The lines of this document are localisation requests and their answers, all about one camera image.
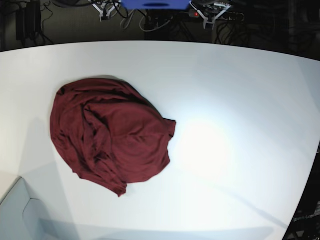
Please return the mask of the dark red t-shirt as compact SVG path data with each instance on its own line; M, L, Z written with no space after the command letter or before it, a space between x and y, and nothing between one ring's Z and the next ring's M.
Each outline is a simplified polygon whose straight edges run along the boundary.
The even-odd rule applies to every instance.
M118 196L170 163L176 121L122 80L87 78L62 86L53 101L50 137L79 178Z

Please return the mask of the white bin at corner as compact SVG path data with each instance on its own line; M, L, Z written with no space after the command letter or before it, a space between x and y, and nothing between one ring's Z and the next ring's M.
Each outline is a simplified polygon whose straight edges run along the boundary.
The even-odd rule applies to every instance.
M41 240L45 236L26 183L19 178L0 202L2 240Z

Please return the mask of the blue box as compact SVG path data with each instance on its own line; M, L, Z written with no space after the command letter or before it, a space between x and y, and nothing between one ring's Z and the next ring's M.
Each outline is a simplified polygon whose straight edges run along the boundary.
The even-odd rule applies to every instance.
M129 9L139 10L185 10L189 0L122 0L122 5Z

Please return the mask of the black power strip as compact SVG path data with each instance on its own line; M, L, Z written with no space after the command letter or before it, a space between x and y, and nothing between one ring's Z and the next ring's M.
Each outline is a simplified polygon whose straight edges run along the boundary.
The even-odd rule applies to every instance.
M214 21L244 21L245 15L239 12L214 10L207 11L190 9L188 14L191 18L202 19L204 23L213 24Z

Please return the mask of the black box on floor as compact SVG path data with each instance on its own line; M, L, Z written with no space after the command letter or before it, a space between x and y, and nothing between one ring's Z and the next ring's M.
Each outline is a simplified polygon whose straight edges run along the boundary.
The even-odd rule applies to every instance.
M41 2L33 0L26 3L15 12L16 40L24 42L27 39L36 40L41 32Z

